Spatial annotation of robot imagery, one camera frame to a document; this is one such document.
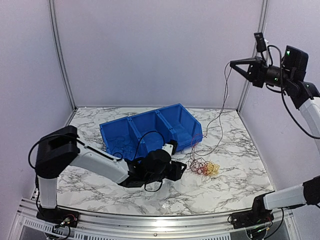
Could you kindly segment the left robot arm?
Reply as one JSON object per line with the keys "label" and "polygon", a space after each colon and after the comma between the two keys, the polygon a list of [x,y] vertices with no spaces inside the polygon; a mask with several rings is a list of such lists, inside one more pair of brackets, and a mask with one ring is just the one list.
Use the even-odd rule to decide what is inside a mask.
{"label": "left robot arm", "polygon": [[88,170],[124,188],[141,188],[164,180],[176,182],[187,168],[186,164],[172,159],[177,144],[171,140],[146,156],[129,160],[82,142],[75,126],[68,125],[54,131],[30,149],[31,152],[37,150],[35,163],[30,166],[36,175],[39,207],[51,222],[58,223],[63,219],[63,211],[58,208],[57,182],[68,166]]}

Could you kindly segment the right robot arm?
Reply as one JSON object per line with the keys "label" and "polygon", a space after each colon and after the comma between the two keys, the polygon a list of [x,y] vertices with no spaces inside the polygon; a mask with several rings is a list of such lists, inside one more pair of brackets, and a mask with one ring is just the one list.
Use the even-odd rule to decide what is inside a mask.
{"label": "right robot arm", "polygon": [[[293,46],[279,54],[279,66],[267,64],[262,56],[232,60],[231,69],[242,75],[254,87],[279,88],[282,104],[295,125],[309,138],[320,144],[320,92],[304,80],[309,56]],[[239,211],[233,218],[244,216],[258,224],[274,209],[296,209],[305,205],[319,206],[318,176],[298,185],[256,196],[250,210]]]}

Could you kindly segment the blue three-compartment plastic bin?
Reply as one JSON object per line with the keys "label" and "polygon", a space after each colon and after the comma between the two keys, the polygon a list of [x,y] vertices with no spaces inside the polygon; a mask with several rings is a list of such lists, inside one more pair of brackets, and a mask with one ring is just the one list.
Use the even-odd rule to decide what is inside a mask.
{"label": "blue three-compartment plastic bin", "polygon": [[203,139],[202,125],[180,103],[108,121],[99,128],[106,152],[130,161],[170,140],[177,141],[179,152]]}

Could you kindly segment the aluminium front rail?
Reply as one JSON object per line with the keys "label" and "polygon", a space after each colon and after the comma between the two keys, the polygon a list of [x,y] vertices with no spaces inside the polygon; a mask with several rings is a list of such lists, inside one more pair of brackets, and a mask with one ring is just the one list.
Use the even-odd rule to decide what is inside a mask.
{"label": "aluminium front rail", "polygon": [[290,210],[275,210],[274,219],[235,229],[231,213],[185,216],[138,216],[109,214],[65,207],[75,212],[70,227],[38,219],[34,200],[22,199],[10,240],[299,240]]}

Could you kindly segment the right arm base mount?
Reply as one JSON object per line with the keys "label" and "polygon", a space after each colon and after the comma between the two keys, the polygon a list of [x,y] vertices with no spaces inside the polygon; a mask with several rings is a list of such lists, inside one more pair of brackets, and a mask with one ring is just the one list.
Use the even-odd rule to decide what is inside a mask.
{"label": "right arm base mount", "polygon": [[274,215],[271,211],[255,214],[252,210],[234,212],[229,215],[227,221],[234,229],[252,227],[259,224],[272,222]]}

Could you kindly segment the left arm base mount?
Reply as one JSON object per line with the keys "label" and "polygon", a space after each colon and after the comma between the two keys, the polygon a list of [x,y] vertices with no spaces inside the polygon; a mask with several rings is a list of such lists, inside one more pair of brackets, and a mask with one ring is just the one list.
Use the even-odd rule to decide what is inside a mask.
{"label": "left arm base mount", "polygon": [[63,208],[40,208],[36,218],[55,224],[57,227],[69,226],[75,228],[78,225],[80,213],[78,211]]}

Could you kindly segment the left aluminium frame post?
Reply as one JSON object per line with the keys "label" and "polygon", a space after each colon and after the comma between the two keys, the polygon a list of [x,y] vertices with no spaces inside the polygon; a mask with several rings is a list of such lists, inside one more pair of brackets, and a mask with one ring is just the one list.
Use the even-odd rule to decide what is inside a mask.
{"label": "left aluminium frame post", "polygon": [[75,111],[77,110],[77,106],[76,106],[76,102],[72,92],[72,88],[71,88],[71,84],[70,84],[70,80],[67,72],[67,67],[66,67],[65,59],[63,55],[63,49],[62,49],[58,20],[57,20],[56,3],[54,0],[48,0],[47,2],[48,2],[48,12],[49,12],[54,48],[57,56],[58,67],[61,73],[62,82],[64,85],[64,89],[66,92],[66,96],[67,96],[70,108],[73,111]]}

